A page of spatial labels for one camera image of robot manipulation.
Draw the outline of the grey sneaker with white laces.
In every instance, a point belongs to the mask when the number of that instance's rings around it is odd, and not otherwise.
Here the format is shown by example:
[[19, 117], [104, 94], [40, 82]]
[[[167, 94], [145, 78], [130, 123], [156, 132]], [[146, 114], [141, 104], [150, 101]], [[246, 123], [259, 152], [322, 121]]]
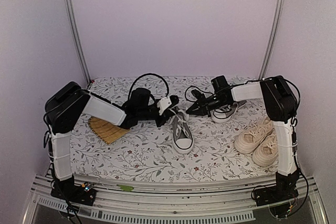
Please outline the grey sneaker with white laces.
[[179, 154], [188, 154], [194, 147], [194, 139], [188, 126], [188, 114], [177, 106], [170, 111], [173, 113], [171, 118], [173, 147]]

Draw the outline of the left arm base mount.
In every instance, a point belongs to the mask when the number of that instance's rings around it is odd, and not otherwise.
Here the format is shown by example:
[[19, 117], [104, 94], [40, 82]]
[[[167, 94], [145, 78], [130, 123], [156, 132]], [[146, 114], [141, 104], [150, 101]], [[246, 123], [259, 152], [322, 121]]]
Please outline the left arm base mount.
[[76, 185], [73, 178], [54, 181], [50, 195], [54, 198], [68, 200], [82, 205], [93, 206], [97, 191], [94, 184], [84, 182]]

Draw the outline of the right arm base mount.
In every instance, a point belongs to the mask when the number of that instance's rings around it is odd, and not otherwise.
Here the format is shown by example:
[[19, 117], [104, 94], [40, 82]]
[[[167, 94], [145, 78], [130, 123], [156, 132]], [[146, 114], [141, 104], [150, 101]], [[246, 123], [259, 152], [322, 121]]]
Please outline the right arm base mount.
[[298, 197], [296, 183], [298, 179], [276, 174], [274, 186], [257, 186], [251, 192], [251, 198], [257, 206], [270, 205]]

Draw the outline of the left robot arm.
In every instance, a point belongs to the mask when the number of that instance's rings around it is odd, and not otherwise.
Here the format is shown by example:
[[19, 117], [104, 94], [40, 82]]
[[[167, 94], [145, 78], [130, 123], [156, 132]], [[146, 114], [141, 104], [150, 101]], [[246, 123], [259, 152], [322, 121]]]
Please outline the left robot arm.
[[179, 98], [167, 95], [154, 99], [150, 104], [152, 97], [149, 90], [137, 88], [131, 91], [123, 105], [117, 105], [71, 81], [47, 101], [43, 117], [48, 127], [44, 147], [48, 148], [54, 174], [61, 181], [57, 187], [61, 195], [67, 200], [73, 200], [78, 195], [77, 186], [68, 179], [73, 177], [70, 137], [79, 118], [86, 114], [125, 130], [136, 126], [139, 121], [150, 120], [160, 127], [172, 117], [171, 109], [179, 103]]

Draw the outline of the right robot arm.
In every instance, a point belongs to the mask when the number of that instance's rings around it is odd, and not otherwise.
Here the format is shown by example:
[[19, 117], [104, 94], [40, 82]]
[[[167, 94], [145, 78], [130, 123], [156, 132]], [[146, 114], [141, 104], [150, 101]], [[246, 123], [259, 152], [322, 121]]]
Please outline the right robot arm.
[[235, 102], [263, 99], [267, 116], [272, 121], [278, 148], [279, 177], [290, 177], [299, 173], [297, 165], [297, 139], [295, 127], [299, 98], [296, 98], [283, 76], [262, 80], [248, 80], [241, 84], [228, 84], [224, 76], [211, 80], [214, 93], [206, 97], [202, 93], [192, 92], [196, 101], [187, 109], [189, 115], [210, 116], [211, 112]]

